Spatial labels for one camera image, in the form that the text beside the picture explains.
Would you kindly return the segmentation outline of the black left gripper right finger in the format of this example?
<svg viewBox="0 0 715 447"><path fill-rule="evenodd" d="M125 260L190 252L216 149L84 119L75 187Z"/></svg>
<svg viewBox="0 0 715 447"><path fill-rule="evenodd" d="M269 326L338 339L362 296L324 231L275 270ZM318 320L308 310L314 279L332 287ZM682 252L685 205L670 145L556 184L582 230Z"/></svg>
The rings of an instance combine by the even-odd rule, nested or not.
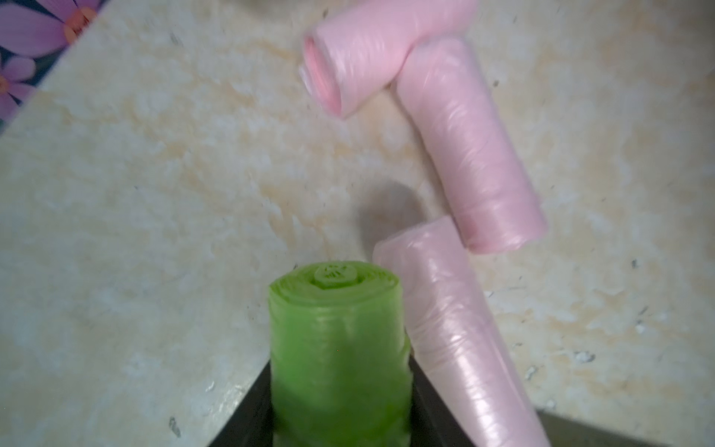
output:
<svg viewBox="0 0 715 447"><path fill-rule="evenodd" d="M409 358L411 388L411 447L474 447L416 359Z"/></svg>

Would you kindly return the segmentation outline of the green trash bag roll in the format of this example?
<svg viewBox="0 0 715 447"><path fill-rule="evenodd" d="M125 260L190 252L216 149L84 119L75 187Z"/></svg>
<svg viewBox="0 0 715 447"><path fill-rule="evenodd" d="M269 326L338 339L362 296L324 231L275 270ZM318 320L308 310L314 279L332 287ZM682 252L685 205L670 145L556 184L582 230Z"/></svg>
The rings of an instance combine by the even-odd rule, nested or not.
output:
<svg viewBox="0 0 715 447"><path fill-rule="evenodd" d="M400 280L317 263L268 289L275 446L408 446L410 341Z"/></svg>

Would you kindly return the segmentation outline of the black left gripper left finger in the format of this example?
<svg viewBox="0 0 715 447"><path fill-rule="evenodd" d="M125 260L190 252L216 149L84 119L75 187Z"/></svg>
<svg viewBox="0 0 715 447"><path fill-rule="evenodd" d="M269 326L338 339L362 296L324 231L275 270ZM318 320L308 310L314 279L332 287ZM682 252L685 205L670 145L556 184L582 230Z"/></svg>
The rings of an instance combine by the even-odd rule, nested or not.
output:
<svg viewBox="0 0 715 447"><path fill-rule="evenodd" d="M271 368L266 363L210 447L269 447L273 437Z"/></svg>

